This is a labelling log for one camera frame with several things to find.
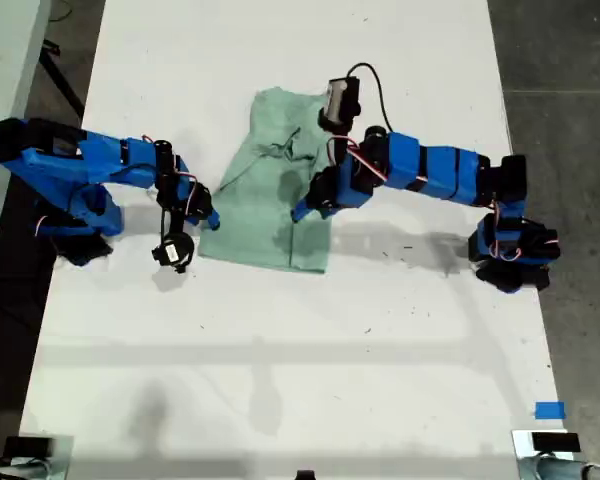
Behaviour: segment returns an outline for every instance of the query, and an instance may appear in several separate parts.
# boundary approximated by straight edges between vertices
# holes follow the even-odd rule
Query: white table
[[[318,93],[358,61],[399,131],[509,153],[484,0],[109,0],[84,127],[170,139],[213,190],[256,91]],[[381,122],[360,77],[356,138]],[[323,276],[177,276],[151,198],[111,190],[126,233],[56,267],[22,421],[74,437],[71,480],[513,479],[510,431],[561,426],[533,418],[556,399],[537,293],[457,256],[484,211],[380,189],[335,218]]]
[[[24,116],[50,0],[0,0],[0,120]],[[0,168],[0,213],[9,172]]]

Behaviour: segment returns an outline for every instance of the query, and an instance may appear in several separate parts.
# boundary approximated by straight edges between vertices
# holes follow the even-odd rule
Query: blue tape
[[[536,402],[536,420],[564,420],[564,402]]]

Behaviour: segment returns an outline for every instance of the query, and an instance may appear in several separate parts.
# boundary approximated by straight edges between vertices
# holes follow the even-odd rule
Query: green towel
[[[291,209],[328,164],[318,126],[322,95],[272,88],[251,106],[250,131],[225,172],[213,205],[221,227],[204,230],[199,253],[230,262],[324,273],[330,222],[316,212],[293,224]]]

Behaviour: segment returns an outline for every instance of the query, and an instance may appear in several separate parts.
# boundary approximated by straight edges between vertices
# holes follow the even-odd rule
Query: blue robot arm
[[[368,64],[358,66],[370,67],[375,74]],[[525,157],[507,156],[501,166],[491,167],[489,158],[476,152],[420,145],[415,138],[393,132],[388,122],[389,132],[370,127],[358,145],[347,137],[360,114],[359,80],[352,71],[330,81],[327,105],[318,116],[319,125],[333,134],[332,165],[314,176],[292,219],[298,222],[312,210],[327,218],[343,208],[359,208],[379,186],[490,208],[493,213],[479,223],[468,243],[477,277],[508,293],[522,285],[539,290],[548,286],[548,265],[560,256],[560,248],[555,230],[524,218]],[[379,81],[378,87],[384,114]]]
[[[0,122],[0,164],[42,197],[36,205],[35,234],[51,237],[58,252],[76,265],[111,253],[101,235],[123,230],[122,212],[103,183],[157,187],[163,216],[161,242],[152,253],[179,273],[194,251],[184,222],[206,220],[212,229],[220,226],[209,190],[164,140],[116,139],[42,119],[10,118]]]

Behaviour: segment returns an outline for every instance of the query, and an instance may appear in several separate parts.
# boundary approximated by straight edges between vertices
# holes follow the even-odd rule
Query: concrete floor
[[[104,0],[69,1],[73,14],[50,23],[47,38],[62,47],[58,64],[84,100]],[[66,5],[56,4],[60,16]],[[563,257],[541,295],[558,392],[567,426],[581,434],[587,458],[600,463],[600,0],[489,0],[489,6],[513,147],[529,158],[529,215],[561,235]],[[41,69],[27,115],[79,125]],[[30,194],[17,181],[11,189],[20,192],[11,195],[16,201]],[[31,249],[26,259],[35,269],[31,258],[44,252]],[[38,314],[27,321],[34,330],[45,296],[46,290],[33,295]],[[11,329],[0,335],[21,342],[24,358],[9,367],[11,378],[20,378],[11,397],[0,396],[1,447],[18,429],[36,337],[20,339],[24,334]],[[0,381],[0,388],[7,386]]]

